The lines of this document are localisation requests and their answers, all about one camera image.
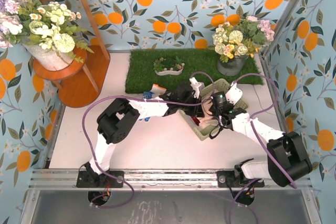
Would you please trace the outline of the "grey striped canvas glove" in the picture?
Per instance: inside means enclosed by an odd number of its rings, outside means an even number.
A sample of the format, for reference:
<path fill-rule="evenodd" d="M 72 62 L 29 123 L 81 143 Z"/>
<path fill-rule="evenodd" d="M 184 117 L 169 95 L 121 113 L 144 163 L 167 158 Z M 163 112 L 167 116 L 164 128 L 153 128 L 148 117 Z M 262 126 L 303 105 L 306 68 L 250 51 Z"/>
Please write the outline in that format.
<path fill-rule="evenodd" d="M 198 128 L 199 130 L 203 130 L 208 126 L 216 126 L 218 124 L 217 118 L 206 115 L 203 118 L 197 118 L 199 120 Z"/>

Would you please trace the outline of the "cream glove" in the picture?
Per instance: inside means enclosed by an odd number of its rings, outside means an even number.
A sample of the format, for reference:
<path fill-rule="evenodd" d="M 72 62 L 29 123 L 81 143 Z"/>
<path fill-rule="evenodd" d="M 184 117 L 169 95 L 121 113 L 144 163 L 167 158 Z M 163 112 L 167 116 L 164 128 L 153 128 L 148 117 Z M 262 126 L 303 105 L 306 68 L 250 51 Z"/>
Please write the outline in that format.
<path fill-rule="evenodd" d="M 196 116 L 192 116 L 191 119 L 193 120 L 193 122 L 195 123 L 196 126 L 200 127 L 203 123 L 204 123 L 204 117 L 196 117 Z"/>

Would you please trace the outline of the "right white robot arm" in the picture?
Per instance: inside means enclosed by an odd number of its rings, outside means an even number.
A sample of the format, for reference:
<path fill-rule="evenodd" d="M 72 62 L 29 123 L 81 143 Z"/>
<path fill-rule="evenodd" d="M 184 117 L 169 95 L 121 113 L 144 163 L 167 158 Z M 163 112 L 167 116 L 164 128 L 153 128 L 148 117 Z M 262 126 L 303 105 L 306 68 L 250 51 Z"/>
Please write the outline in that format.
<path fill-rule="evenodd" d="M 211 95 L 210 112 L 218 121 L 218 130 L 240 133 L 259 144 L 267 154 L 266 161 L 247 159 L 235 165 L 235 177 L 240 182 L 271 179 L 278 186 L 293 186 L 294 182 L 312 172 L 313 166 L 301 136 L 296 132 L 275 130 L 236 108 L 242 91 L 233 84 L 228 92 Z"/>

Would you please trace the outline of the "green plastic storage basket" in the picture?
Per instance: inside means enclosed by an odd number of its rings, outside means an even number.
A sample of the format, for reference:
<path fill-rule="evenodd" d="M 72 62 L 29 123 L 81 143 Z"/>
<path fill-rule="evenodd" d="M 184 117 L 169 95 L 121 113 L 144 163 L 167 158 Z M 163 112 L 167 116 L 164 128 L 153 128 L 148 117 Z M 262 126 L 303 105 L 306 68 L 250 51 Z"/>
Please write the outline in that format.
<path fill-rule="evenodd" d="M 215 85 L 215 92 L 223 91 L 223 92 L 227 93 L 228 90 L 230 89 L 230 83 L 223 78 L 214 81 L 214 85 Z M 212 84 L 209 84 L 208 86 L 203 88 L 200 91 L 200 97 L 202 98 L 202 100 L 209 98 L 212 91 L 213 91 L 213 85 Z M 179 113 L 182 116 L 182 118 L 187 122 L 189 127 L 193 130 L 195 135 L 201 141 L 207 139 L 212 130 L 213 130 L 214 134 L 217 133 L 218 130 L 219 130 L 219 127 L 217 125 L 216 126 L 208 126 L 203 130 L 199 130 L 198 126 L 195 125 L 195 123 L 193 122 L 193 120 L 191 119 L 191 117 L 189 115 L 186 115 L 184 113 L 184 111 L 182 111 L 182 110 L 179 110 Z"/>

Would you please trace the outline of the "blue white knit gloves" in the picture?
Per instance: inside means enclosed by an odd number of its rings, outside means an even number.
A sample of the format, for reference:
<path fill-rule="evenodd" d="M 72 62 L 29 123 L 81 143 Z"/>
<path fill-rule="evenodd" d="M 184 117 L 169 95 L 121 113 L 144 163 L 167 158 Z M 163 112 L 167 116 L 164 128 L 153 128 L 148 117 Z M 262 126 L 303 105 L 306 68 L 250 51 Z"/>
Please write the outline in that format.
<path fill-rule="evenodd" d="M 148 122 L 151 117 L 154 116 L 164 116 L 168 110 L 168 106 L 160 98 L 163 95 L 166 88 L 160 87 L 157 84 L 153 84 L 150 91 L 145 91 L 142 94 L 143 98 L 143 112 L 141 113 L 142 120 Z"/>

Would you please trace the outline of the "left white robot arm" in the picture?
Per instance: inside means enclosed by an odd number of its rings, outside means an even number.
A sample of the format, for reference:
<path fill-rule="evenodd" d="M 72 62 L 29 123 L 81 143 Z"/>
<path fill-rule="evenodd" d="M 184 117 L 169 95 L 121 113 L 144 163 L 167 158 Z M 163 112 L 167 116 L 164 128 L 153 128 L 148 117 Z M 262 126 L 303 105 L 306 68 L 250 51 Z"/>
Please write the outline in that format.
<path fill-rule="evenodd" d="M 97 118 L 97 143 L 92 148 L 91 160 L 85 163 L 86 171 L 94 179 L 107 172 L 115 146 L 129 135 L 139 120 L 170 116 L 178 110 L 190 116 L 203 117 L 202 89 L 204 84 L 192 77 L 189 83 L 180 84 L 174 91 L 154 97 L 115 98 Z"/>

